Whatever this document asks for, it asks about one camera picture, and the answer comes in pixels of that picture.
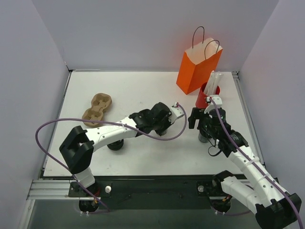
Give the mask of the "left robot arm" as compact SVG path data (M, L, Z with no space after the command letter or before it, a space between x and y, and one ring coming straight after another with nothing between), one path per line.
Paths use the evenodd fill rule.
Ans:
M115 125L104 125L92 129L74 127L59 147L68 170L80 183L80 191L92 196L97 190L90 164L93 153L106 145L121 142L155 131L158 135L172 125L173 111L159 102L152 109L144 109L118 121Z

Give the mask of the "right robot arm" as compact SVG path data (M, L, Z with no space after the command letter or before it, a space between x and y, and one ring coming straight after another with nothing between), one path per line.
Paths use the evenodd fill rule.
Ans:
M237 199L255 215L263 229L283 229L300 219L300 197L290 194L267 172L246 139L227 123L224 109L205 112L194 107L188 122L190 129L199 130L200 136L213 139L251 184L248 187L225 170L213 177L211 188L215 194L226 193Z

